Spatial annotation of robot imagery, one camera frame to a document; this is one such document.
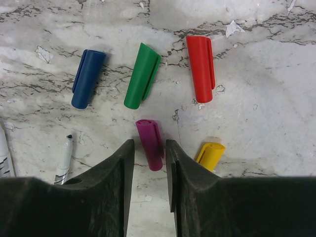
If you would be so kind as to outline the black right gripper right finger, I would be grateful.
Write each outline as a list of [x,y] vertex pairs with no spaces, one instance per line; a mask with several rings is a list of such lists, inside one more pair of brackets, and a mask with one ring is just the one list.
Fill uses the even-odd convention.
[[315,236],[315,177],[221,178],[175,140],[166,141],[165,158],[177,236]]

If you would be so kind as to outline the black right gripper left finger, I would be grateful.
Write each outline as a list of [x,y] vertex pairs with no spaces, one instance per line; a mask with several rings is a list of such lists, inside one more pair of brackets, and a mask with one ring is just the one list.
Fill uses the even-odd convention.
[[129,139],[110,157],[63,185],[35,177],[2,178],[1,236],[126,236],[134,158],[134,141]]

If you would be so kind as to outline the purple pen cap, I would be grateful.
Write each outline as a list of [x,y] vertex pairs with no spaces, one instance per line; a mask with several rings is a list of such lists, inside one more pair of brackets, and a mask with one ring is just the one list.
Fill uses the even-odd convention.
[[139,138],[143,146],[149,169],[158,171],[162,169],[164,151],[158,124],[154,120],[141,119],[136,121]]

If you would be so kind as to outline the red pen cap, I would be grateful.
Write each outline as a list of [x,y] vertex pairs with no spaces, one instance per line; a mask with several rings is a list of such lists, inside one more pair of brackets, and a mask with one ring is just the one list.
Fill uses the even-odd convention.
[[211,39],[205,36],[187,36],[187,49],[193,77],[196,101],[212,101],[215,72]]

